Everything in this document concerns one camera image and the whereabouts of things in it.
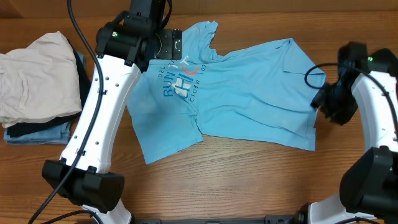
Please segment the light blue printed t-shirt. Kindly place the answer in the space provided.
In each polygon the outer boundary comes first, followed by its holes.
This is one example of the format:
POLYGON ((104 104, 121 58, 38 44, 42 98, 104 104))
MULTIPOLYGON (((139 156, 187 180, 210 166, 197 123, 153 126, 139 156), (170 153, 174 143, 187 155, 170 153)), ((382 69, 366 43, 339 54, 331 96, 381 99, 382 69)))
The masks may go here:
POLYGON ((295 43, 280 39, 218 55, 217 22, 182 34, 180 60, 152 60, 127 108, 146 163, 202 142, 205 135, 273 142, 312 151, 310 106, 325 73, 295 43))

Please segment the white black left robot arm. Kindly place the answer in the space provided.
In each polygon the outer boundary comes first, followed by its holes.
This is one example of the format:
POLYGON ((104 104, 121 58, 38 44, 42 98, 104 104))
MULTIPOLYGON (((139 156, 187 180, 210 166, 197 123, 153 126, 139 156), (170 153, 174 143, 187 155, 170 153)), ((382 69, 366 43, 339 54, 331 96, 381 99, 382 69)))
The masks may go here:
POLYGON ((128 11, 100 28, 90 92, 71 140, 42 177, 59 195, 96 223, 134 223, 122 203, 125 179, 110 172, 114 139, 126 103, 152 59, 182 56, 182 31, 168 29, 171 0, 132 1, 128 11))

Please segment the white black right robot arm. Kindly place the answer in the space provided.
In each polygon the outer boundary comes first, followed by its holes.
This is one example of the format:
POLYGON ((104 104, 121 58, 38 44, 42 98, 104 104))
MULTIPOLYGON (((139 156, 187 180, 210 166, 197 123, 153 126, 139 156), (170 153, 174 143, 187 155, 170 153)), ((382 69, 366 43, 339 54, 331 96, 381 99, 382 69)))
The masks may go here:
POLYGON ((397 57, 349 42, 335 66, 337 82, 317 87, 311 106, 340 125, 358 111, 364 154, 343 175, 338 194, 304 205, 288 222, 397 223, 397 57))

